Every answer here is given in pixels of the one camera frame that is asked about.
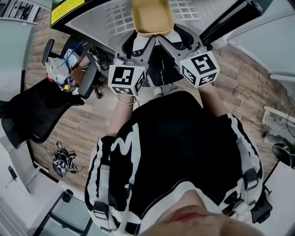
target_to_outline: lips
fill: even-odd
[[[168,216],[167,220],[165,220],[165,223],[171,223],[175,221],[186,222],[196,218],[201,219],[208,215],[209,213],[200,206],[185,206],[172,212],[171,215]]]

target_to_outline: wooden floor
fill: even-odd
[[[41,64],[42,53],[48,39],[55,39],[53,51],[60,53],[68,35],[49,28],[50,13],[41,10],[38,15],[38,26],[31,49],[29,69],[25,75],[25,89],[46,77],[46,69]],[[231,46],[214,52],[220,67],[220,74],[214,86],[228,109],[243,123],[251,134],[256,145],[271,147],[263,143],[264,127],[261,123],[267,105],[287,112],[292,101],[288,100],[286,90],[278,83],[269,79],[269,74],[259,64]],[[201,103],[198,90],[186,80],[177,82]],[[141,104],[153,97],[152,88],[142,88],[138,100]],[[89,166],[91,150],[98,139],[103,137],[110,117],[117,102],[116,96],[108,88],[104,88],[104,98],[97,100],[94,93],[85,100],[84,106],[71,107],[60,119],[43,144],[31,142],[34,157],[42,166],[49,168],[49,173],[58,178],[52,168],[51,152],[55,151],[57,141],[63,143],[68,151],[77,154],[78,169]],[[264,167],[265,177],[276,161],[272,152],[260,148],[259,152]],[[64,181],[82,191],[86,183],[88,170],[84,168],[78,174],[67,173]]]

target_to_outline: strap buckle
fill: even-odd
[[[93,205],[93,212],[97,218],[109,220],[109,206],[102,201],[96,201]]]
[[[246,191],[254,189],[258,185],[258,175],[254,168],[247,170],[243,175],[243,179]]]

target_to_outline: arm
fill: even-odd
[[[199,87],[199,93],[205,110],[216,117],[229,113],[212,84]]]
[[[126,103],[132,103],[134,96],[120,95],[120,100]],[[118,101],[111,122],[107,128],[106,135],[116,137],[121,127],[130,120],[133,112],[133,104],[127,105]]]

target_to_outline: black mesh chair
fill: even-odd
[[[1,124],[16,149],[28,139],[43,143],[65,111],[80,105],[79,96],[62,92],[46,78],[9,102],[0,101]]]

